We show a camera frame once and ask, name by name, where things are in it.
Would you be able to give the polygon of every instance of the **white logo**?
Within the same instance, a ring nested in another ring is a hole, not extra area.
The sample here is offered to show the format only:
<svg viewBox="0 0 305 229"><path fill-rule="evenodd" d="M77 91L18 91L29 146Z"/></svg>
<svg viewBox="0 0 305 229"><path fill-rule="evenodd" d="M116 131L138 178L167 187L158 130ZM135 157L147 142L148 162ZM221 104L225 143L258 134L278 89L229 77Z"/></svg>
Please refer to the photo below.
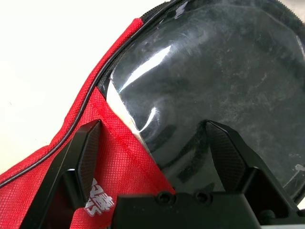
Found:
<svg viewBox="0 0 305 229"><path fill-rule="evenodd" d="M93 179L90 198L85 206L89 215L92 217L95 213L100 215L103 211L109 211L113 206L112 197L104 192L102 187L97 184L96 179Z"/></svg>

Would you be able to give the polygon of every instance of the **red fabric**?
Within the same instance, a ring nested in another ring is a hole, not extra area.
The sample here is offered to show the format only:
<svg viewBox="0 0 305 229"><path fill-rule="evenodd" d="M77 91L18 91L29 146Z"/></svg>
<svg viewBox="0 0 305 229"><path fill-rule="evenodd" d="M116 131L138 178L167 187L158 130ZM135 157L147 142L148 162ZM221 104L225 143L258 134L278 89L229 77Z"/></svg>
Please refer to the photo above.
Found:
<svg viewBox="0 0 305 229"><path fill-rule="evenodd" d="M68 112L62 128L52 139L50 145L37 150L28 158L0 175L0 182L3 182L36 162L63 138L74 121L89 86L98 71L111 55L141 26L141 19L135 19L93 69ZM81 125L95 119L101 119L103 124L95 179L104 189L105 193L113 197L115 201L118 194L156 194L161 190L173 192L170 184L158 169L157 165L132 135L130 130L112 112L97 88L95 88L91 95L76 130ZM64 145L39 166L0 189L1 229L19 228L52 160ZM91 217L86 210L81 208L75 212L71 228L103 228L109 225L113 210L114 208L111 208L101 215L96 214L94 217Z"/></svg>

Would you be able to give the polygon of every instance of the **black piping trim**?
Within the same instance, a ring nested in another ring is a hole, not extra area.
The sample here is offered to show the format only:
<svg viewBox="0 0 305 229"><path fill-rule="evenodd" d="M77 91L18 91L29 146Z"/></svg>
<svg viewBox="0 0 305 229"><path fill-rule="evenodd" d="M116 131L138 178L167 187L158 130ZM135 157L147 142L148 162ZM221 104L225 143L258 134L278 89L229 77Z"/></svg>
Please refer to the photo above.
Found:
<svg viewBox="0 0 305 229"><path fill-rule="evenodd" d="M89 90L85 96L84 101L81 104L81 108L78 111L76 118L74 120L74 122L72 123L71 127L69 128L68 132L64 135L64 137L60 140L60 142L50 151L48 152L45 156L43 156L41 159L39 159L38 161L36 161L34 164L30 165L29 167L23 169L22 171L20 171L19 173L11 176L10 178L8 178L7 180L3 181L0 184L0 188L4 187L5 185L9 184L10 182L14 181L15 179L21 177L22 175L26 174L27 172L31 171L32 169L34 169L36 166L40 165L42 162L44 162L46 159L48 159L51 155L53 155L65 142L66 140L69 138L69 136L72 134L72 132L74 131L74 129L76 128L79 120L81 119L81 116L87 106L87 103L90 99L90 96L96 86L96 84L99 82L102 74L104 73L104 71L107 69L107 67L110 65L110 63L115 59L115 57L131 42L133 41L147 26L149 26L151 23L153 23L153 21L159 17L160 14L162 14L163 12L165 12L168 8L170 8L171 6L173 6L174 4L176 4L177 2L180 2L182 0L172 0L170 1L164 8L160 9L158 12L156 12L151 18L149 18L149 20L147 20L147 22L138 29L138 31L136 31L121 47L118 48L118 50L109 58L109 60L104 64L104 66L100 69L100 71L97 73L97 75L95 76L93 82L91 83Z"/></svg>

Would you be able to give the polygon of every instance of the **black screw head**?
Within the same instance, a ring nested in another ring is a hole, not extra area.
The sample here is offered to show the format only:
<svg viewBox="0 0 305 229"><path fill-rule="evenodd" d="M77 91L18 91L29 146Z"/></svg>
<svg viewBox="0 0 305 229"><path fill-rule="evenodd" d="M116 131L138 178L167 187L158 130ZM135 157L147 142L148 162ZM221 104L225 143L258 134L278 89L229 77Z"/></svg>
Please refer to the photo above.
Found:
<svg viewBox="0 0 305 229"><path fill-rule="evenodd" d="M170 192L160 192L156 197L156 201L161 205L171 205L175 202L175 196Z"/></svg>
<svg viewBox="0 0 305 229"><path fill-rule="evenodd" d="M209 193L204 193L204 192L197 192L195 193L195 198L198 202L205 204L205 205L209 205L211 204L213 197L211 194Z"/></svg>

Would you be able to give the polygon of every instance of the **carbon fiber texture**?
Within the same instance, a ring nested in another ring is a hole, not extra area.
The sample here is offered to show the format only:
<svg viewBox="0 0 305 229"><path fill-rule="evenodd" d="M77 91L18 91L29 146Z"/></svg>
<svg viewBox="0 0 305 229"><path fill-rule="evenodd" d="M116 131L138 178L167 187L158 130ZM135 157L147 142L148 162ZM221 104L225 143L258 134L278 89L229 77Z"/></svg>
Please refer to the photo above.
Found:
<svg viewBox="0 0 305 229"><path fill-rule="evenodd" d="M225 131L206 124L215 168L226 191L235 191L245 173L244 160Z"/></svg>
<svg viewBox="0 0 305 229"><path fill-rule="evenodd" d="M93 129L88 133L85 147L83 149L77 169L78 178L80 181L83 196L85 198L85 202L87 202L90 197L90 190L94 178L97 154L99 152L100 133L101 123L97 122Z"/></svg>

